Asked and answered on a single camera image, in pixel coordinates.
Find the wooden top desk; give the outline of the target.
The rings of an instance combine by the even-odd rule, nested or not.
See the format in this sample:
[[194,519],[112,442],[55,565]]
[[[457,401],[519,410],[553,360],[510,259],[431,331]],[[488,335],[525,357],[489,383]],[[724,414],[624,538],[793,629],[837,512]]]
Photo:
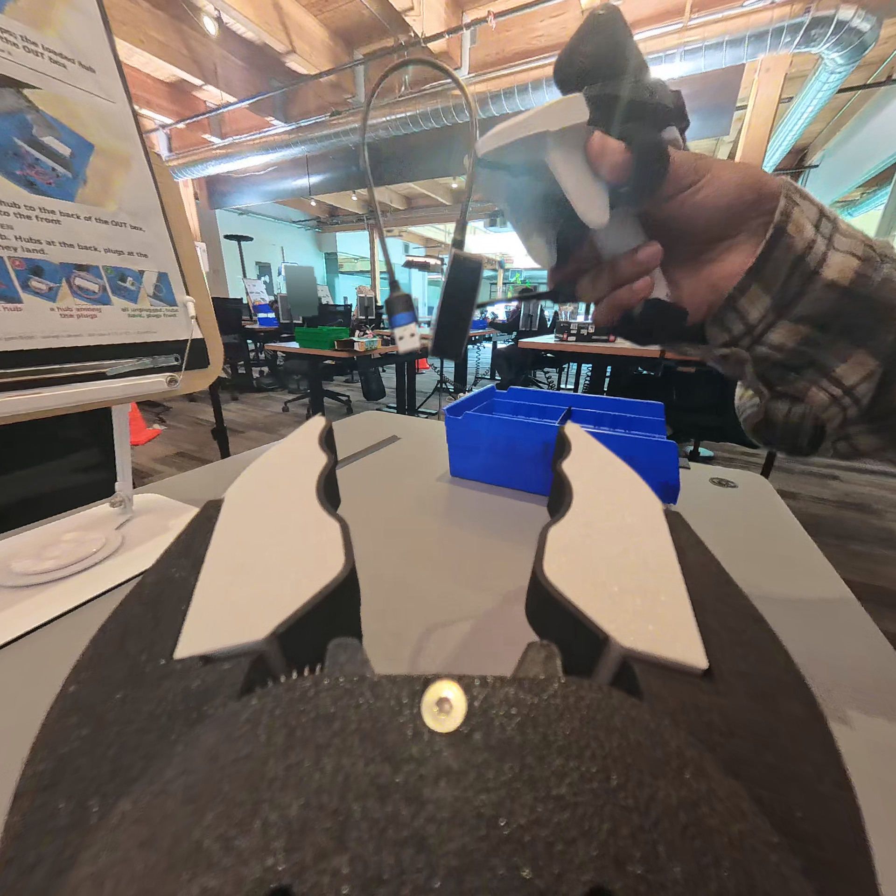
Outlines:
[[388,361],[395,366],[396,376],[396,409],[395,413],[403,416],[417,417],[417,371],[415,361],[418,357],[422,357],[420,350],[401,355],[395,346],[382,346],[380,349],[369,352],[352,352],[352,351],[325,351],[310,350],[298,347],[296,342],[274,342],[268,343],[264,347],[265,351],[271,353],[284,354],[286,352],[297,352],[302,354],[322,355],[325,361],[357,361],[361,358],[379,359],[387,358]]
[[677,364],[701,364],[699,357],[691,357],[659,346],[640,346],[633,342],[616,339],[611,342],[565,342],[545,335],[529,340],[520,340],[519,348],[525,351],[549,352],[573,363],[609,361],[614,358],[636,360],[659,360]]

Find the person's right forearm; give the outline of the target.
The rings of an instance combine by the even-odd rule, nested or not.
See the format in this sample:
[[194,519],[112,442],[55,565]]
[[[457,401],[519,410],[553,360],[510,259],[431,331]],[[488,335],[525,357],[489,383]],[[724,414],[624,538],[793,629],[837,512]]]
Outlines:
[[762,249],[704,325],[752,442],[895,460],[895,255],[791,181]]

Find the printed instruction sheet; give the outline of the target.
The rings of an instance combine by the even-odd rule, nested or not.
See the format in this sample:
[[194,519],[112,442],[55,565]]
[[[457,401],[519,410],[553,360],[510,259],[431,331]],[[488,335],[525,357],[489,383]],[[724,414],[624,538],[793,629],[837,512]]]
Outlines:
[[104,8],[1,4],[2,351],[185,342],[186,289]]

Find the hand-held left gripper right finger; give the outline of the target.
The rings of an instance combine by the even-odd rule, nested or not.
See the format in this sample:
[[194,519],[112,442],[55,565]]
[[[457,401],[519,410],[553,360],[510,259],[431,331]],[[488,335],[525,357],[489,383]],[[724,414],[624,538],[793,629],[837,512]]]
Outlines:
[[525,617],[560,674],[610,685],[625,662],[700,678],[708,652],[664,503],[583,425],[556,437]]

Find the black usb cable blue plugs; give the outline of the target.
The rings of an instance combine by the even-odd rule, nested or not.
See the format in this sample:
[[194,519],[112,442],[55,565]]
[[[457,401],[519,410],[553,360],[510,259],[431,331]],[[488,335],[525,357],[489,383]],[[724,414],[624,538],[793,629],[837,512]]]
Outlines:
[[367,127],[378,90],[380,90],[392,75],[415,65],[444,75],[450,83],[454,85],[454,89],[458,91],[463,106],[467,112],[469,125],[469,152],[465,160],[465,193],[462,199],[461,212],[455,223],[451,243],[451,248],[454,254],[463,253],[463,250],[465,249],[469,221],[469,207],[472,202],[475,185],[476,140],[478,138],[478,113],[474,96],[469,92],[469,89],[462,78],[454,72],[454,69],[438,59],[412,56],[391,63],[377,78],[364,101],[361,113],[361,123],[359,126],[359,157],[364,172],[367,199],[374,213],[375,236],[384,253],[388,276],[389,295],[385,302],[386,316],[391,328],[394,347],[400,355],[416,354],[421,349],[420,324],[412,298],[407,292],[400,288],[389,255],[385,226],[380,204],[375,194],[374,177],[367,151]]

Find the blue plastic bin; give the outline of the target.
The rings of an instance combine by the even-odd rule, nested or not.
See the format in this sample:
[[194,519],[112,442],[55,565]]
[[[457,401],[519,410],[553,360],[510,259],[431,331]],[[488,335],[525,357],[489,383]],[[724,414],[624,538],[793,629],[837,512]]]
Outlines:
[[679,453],[666,437],[664,406],[539,388],[488,386],[444,410],[450,473],[547,496],[557,435],[574,423],[635,470],[665,504],[680,493]]

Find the silver ventilation duct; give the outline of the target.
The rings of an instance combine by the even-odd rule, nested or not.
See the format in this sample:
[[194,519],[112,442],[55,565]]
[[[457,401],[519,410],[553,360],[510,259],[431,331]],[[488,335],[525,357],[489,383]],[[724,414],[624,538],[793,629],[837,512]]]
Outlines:
[[[825,75],[843,81],[875,47],[882,28],[877,15],[848,3],[818,3],[800,13],[767,12],[769,16],[757,26],[742,24],[720,36],[679,40],[669,49],[647,53],[651,75],[674,81],[768,55],[809,53],[819,57]],[[472,94],[480,119],[526,112],[560,97],[550,76],[526,80],[522,73],[515,73],[507,84],[498,76],[488,77],[472,84]],[[454,85],[433,84],[418,93],[378,103],[371,111],[366,136],[384,140],[463,125],[468,120],[468,110]],[[356,149],[361,124],[362,111],[350,110],[308,125],[295,123],[175,154],[165,163],[176,180],[267,167],[334,148]]]

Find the wooden clipboard board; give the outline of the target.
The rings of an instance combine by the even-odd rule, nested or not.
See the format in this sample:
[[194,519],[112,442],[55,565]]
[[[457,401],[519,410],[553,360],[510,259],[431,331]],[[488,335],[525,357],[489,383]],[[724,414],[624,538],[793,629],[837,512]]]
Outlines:
[[[111,32],[107,16],[106,22]],[[140,129],[138,117],[135,113],[134,108],[133,111]],[[168,227],[174,245],[176,258],[182,272],[182,277],[186,289],[184,307],[189,312],[191,328],[185,342],[135,344],[141,348],[153,348],[155,350],[161,350],[162,348],[166,347],[169,348],[172,344],[176,344],[177,346],[180,346],[182,348],[189,348],[187,370],[185,372],[185,375],[183,376],[182,384],[178,392],[160,392],[152,395],[145,395],[142,396],[138,401],[144,399],[160,398],[164,396],[177,396],[179,394],[195,392],[199,389],[203,389],[214,380],[222,366],[222,345],[220,336],[218,334],[218,326],[214,319],[214,312],[211,306],[210,295],[195,250],[195,245],[192,240],[192,232],[190,230],[189,223],[185,214],[181,191],[175,184],[171,174],[168,173],[168,170],[165,167],[163,161],[154,152],[148,149],[142,135],[141,137],[151,160],[153,174],[158,185],[161,197],[161,204],[168,221]],[[102,349],[110,349],[114,346],[119,347],[125,345],[132,344],[101,345],[78,348],[75,347],[62,350],[84,350],[93,349],[96,347]],[[62,353],[62,350],[54,351],[56,352],[56,355],[60,355]]]

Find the grey usb hub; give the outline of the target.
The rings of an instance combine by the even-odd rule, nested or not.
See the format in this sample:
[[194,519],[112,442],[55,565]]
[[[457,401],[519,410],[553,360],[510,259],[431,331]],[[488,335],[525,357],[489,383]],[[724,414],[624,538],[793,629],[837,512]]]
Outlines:
[[432,358],[452,362],[463,358],[479,305],[484,269],[485,260],[481,255],[457,248],[451,250],[440,302],[430,328]]

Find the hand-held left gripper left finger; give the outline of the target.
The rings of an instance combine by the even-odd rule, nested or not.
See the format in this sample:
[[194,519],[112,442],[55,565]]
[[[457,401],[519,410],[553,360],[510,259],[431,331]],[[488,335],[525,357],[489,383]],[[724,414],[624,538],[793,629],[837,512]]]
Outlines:
[[337,462],[331,424],[315,416],[230,485],[173,659],[261,656],[275,673],[311,673],[330,642],[359,638]]

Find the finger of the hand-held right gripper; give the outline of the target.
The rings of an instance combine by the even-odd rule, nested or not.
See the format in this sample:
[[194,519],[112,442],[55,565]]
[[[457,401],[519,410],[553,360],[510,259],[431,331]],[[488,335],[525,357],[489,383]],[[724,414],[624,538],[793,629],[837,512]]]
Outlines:
[[578,218],[590,230],[602,230],[610,217],[609,192],[591,168],[588,136],[549,136],[547,166]]
[[588,167],[588,103],[572,93],[522,112],[492,128],[476,143],[485,167],[526,167],[557,156],[569,167]]

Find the person's right hand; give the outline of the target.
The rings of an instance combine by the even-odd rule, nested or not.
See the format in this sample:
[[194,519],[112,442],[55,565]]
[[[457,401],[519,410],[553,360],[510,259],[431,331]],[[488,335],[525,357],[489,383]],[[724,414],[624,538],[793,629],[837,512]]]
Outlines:
[[551,287],[591,303],[600,326],[651,296],[661,270],[687,323],[705,322],[758,257],[785,180],[750,164],[671,149],[666,179],[641,214],[646,241],[606,260],[593,243],[550,270]]

